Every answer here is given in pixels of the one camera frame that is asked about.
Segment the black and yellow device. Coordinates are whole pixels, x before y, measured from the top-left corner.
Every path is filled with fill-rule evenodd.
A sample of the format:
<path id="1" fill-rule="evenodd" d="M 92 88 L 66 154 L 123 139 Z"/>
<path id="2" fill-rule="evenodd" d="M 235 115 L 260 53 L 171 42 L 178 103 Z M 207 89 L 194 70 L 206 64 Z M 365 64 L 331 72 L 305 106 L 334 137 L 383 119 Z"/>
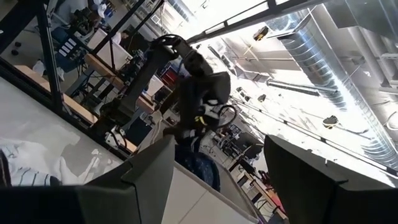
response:
<path id="1" fill-rule="evenodd" d="M 259 29 L 254 35 L 253 39 L 255 41 L 260 41 L 262 40 L 269 32 L 269 28 L 267 26 L 264 26 L 263 28 Z"/>

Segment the black dome ceiling device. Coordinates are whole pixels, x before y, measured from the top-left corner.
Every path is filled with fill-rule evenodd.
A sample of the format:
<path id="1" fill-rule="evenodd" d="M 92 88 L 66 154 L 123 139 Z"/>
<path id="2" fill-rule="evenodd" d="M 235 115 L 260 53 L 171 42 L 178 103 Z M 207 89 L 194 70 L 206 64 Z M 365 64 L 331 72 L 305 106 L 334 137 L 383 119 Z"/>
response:
<path id="1" fill-rule="evenodd" d="M 339 120 L 335 115 L 331 115 L 330 117 L 325 118 L 322 121 L 322 124 L 325 128 L 327 129 L 332 129 L 335 127 L 337 124 L 339 124 Z"/>

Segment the wooden desk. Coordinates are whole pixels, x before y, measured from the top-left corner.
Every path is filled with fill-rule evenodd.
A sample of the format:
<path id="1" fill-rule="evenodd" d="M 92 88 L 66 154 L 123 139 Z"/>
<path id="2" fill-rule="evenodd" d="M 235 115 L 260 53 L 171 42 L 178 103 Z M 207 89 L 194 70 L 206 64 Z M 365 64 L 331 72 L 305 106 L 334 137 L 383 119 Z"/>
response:
<path id="1" fill-rule="evenodd" d="M 50 84 L 49 82 L 42 78 L 38 73 L 30 69 L 26 65 L 15 65 L 15 67 L 24 73 L 26 76 L 28 76 L 30 79 L 38 83 L 40 86 L 44 87 L 47 91 L 50 91 Z M 95 115 L 90 113 L 87 109 L 82 107 L 80 104 L 78 104 L 75 100 L 67 96 L 66 94 L 63 94 L 63 99 L 66 105 L 73 111 L 76 112 L 78 115 L 82 116 L 84 120 L 88 121 L 89 123 L 93 124 L 97 122 L 97 118 Z"/>
<path id="2" fill-rule="evenodd" d="M 90 67 L 93 67 L 94 71 L 96 71 L 101 77 L 109 81 L 113 87 L 117 88 L 118 90 L 122 90 L 124 87 L 127 87 L 127 85 L 125 85 L 115 73 L 108 69 L 105 64 L 96 59 L 94 55 L 86 54 L 84 56 L 84 61 Z M 150 99 L 150 96 L 147 93 L 141 93 L 140 97 L 136 101 L 136 104 L 149 114 L 151 114 L 155 109 L 155 103 Z"/>

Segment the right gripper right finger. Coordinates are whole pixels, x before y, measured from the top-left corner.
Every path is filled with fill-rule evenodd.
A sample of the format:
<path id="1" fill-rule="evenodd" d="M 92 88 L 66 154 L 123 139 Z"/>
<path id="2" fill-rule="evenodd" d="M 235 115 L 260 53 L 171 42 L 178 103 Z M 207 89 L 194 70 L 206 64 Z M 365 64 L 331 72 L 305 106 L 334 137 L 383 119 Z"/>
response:
<path id="1" fill-rule="evenodd" d="M 264 155 L 290 224 L 398 224 L 398 188 L 274 135 Z"/>

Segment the person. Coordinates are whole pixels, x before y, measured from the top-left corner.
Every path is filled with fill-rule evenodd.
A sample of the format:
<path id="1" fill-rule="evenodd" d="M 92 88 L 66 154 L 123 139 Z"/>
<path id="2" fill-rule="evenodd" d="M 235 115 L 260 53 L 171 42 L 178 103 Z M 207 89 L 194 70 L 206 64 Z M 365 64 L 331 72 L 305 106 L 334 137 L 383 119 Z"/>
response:
<path id="1" fill-rule="evenodd" d="M 128 30 L 123 30 L 122 32 L 117 32 L 115 33 L 115 35 L 111 38 L 111 40 L 115 43 L 115 44 L 119 44 L 122 45 L 123 40 L 127 39 L 130 36 L 130 32 Z"/>

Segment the white striped garment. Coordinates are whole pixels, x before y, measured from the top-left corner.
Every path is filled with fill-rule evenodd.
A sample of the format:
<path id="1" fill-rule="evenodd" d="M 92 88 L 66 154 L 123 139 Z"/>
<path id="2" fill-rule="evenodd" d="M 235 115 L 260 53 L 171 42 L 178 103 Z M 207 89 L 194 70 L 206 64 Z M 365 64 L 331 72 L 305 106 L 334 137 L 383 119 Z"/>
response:
<path id="1" fill-rule="evenodd" d="M 85 184 L 109 171 L 96 149 L 81 174 L 74 174 L 63 156 L 38 142 L 0 138 L 0 152 L 14 187 Z"/>

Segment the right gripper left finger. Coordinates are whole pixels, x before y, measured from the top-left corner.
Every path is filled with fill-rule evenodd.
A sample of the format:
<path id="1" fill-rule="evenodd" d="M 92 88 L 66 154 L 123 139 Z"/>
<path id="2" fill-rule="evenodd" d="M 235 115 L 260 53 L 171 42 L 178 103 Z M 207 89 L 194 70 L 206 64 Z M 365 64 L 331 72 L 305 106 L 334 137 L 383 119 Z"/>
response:
<path id="1" fill-rule="evenodd" d="M 0 224 L 161 224 L 174 146 L 165 136 L 84 185 L 14 187 L 0 152 Z"/>

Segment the dark navy garment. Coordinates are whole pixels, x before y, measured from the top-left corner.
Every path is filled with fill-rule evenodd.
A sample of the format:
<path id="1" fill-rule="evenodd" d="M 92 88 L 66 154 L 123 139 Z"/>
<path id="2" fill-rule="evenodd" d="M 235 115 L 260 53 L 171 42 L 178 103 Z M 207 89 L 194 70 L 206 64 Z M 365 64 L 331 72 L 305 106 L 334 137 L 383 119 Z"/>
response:
<path id="1" fill-rule="evenodd" d="M 177 141 L 175 161 L 204 181 L 217 192 L 221 192 L 220 172 L 216 162 L 200 152 L 201 138 Z"/>

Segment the black frame post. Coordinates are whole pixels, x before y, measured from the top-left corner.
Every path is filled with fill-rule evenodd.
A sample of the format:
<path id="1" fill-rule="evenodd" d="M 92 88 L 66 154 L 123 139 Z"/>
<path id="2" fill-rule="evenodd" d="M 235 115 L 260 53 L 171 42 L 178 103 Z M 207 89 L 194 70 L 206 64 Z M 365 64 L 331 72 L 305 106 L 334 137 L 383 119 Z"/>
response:
<path id="1" fill-rule="evenodd" d="M 47 0 L 38 0 L 38 2 L 37 22 L 44 54 L 47 78 L 49 80 L 54 110 L 59 113 L 63 111 L 63 99 L 57 74 L 57 64 L 53 51 L 53 42 L 50 31 L 50 14 L 47 13 L 47 10 L 50 8 Z"/>

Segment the large ribbed silver duct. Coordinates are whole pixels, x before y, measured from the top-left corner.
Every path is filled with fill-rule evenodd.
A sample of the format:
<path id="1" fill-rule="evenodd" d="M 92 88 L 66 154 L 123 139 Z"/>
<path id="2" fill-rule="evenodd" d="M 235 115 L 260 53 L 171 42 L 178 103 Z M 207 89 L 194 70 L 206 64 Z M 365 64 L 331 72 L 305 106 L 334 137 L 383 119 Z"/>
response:
<path id="1" fill-rule="evenodd" d="M 354 87 L 309 10 L 293 12 L 266 24 L 276 32 L 292 31 L 279 37 L 279 40 L 312 84 L 332 89 L 321 92 L 333 105 L 334 111 L 330 115 L 335 116 L 344 129 L 357 133 L 364 131 L 369 139 L 359 142 L 359 151 L 398 171 L 396 147 Z"/>

